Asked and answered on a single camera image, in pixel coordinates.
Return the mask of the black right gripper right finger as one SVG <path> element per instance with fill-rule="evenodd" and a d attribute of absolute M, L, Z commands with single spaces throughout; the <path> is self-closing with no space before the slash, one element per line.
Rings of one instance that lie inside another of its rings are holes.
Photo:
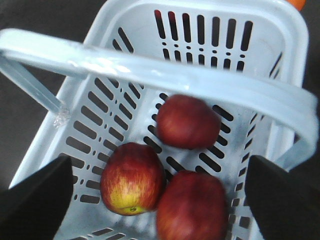
<path fill-rule="evenodd" d="M 320 238 L 320 192 L 266 158 L 250 157 L 245 195 L 265 240 Z"/>

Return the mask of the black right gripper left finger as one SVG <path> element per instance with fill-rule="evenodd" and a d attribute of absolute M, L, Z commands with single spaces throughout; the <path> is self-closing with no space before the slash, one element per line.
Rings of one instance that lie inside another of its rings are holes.
<path fill-rule="evenodd" d="M 72 195 L 72 161 L 60 156 L 0 194 L 0 238 L 52 240 Z"/>

